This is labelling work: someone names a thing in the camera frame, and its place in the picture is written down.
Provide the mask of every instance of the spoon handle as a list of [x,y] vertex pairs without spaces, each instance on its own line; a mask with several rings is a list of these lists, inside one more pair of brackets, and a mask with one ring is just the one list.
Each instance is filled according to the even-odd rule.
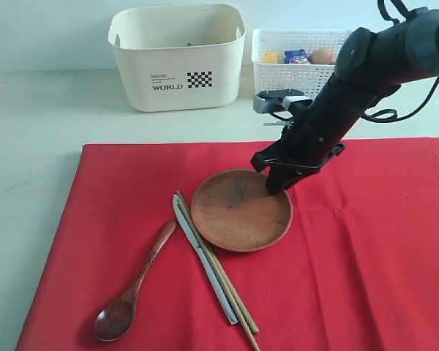
[[132,285],[130,285],[127,291],[125,291],[124,294],[121,296],[122,300],[126,300],[135,304],[135,301],[137,299],[137,294],[141,286],[141,282],[143,281],[143,278],[145,277],[145,274],[148,271],[149,266],[151,265],[154,258],[158,255],[158,252],[160,252],[160,249],[165,244],[165,242],[169,239],[170,235],[174,232],[175,229],[176,229],[176,221],[173,219],[169,220],[162,228],[161,233],[158,235],[156,242],[151,248],[148,257],[146,258],[146,261],[143,264],[143,267],[141,268],[140,274],[138,274],[138,278],[132,283]]

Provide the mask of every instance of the wooden spoon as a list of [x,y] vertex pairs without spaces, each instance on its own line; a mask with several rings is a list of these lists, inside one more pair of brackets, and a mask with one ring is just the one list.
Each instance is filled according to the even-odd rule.
[[135,318],[135,306],[141,282],[154,258],[175,229],[176,221],[172,219],[166,223],[156,243],[154,243],[138,278],[119,298],[113,300],[99,313],[94,322],[94,333],[99,340],[115,341],[124,336],[130,329]]

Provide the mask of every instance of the white plastic container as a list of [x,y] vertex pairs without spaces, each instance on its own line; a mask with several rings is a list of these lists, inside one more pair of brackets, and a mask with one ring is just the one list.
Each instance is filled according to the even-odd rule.
[[245,31],[232,6],[176,4],[118,13],[108,40],[134,108],[183,110],[237,98]]
[[294,88],[315,98],[334,72],[333,64],[261,63],[262,53],[305,49],[310,55],[318,48],[331,48],[334,60],[351,31],[320,29],[256,29],[252,33],[252,64],[255,93]]

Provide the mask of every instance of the knife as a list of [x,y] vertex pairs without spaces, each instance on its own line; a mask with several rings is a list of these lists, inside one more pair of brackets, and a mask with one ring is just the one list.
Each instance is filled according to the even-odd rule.
[[185,233],[185,236],[189,240],[190,244],[194,248],[195,252],[197,252],[198,257],[200,258],[200,261],[202,262],[203,268],[205,269],[206,275],[208,276],[211,286],[213,287],[213,290],[219,300],[219,303],[221,304],[222,310],[225,312],[226,317],[229,320],[229,323],[231,325],[235,325],[239,322],[237,319],[236,314],[233,311],[233,308],[229,304],[228,298],[226,298],[225,292],[222,290],[220,282],[218,281],[217,276],[214,274],[213,269],[210,266],[210,262],[206,258],[205,252],[203,252],[200,244],[197,241],[197,238],[193,234],[192,229],[189,226],[189,223],[187,223],[187,220],[184,217],[184,214],[182,213],[181,209],[179,208],[179,197],[177,195],[173,196],[173,207],[174,207],[174,213],[176,214],[177,221],[179,222],[179,225],[181,226],[182,230]]

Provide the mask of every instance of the brown egg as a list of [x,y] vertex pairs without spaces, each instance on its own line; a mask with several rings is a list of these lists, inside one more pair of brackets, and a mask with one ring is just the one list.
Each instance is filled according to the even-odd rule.
[[334,52],[331,48],[320,48],[310,56],[311,64],[332,64]]

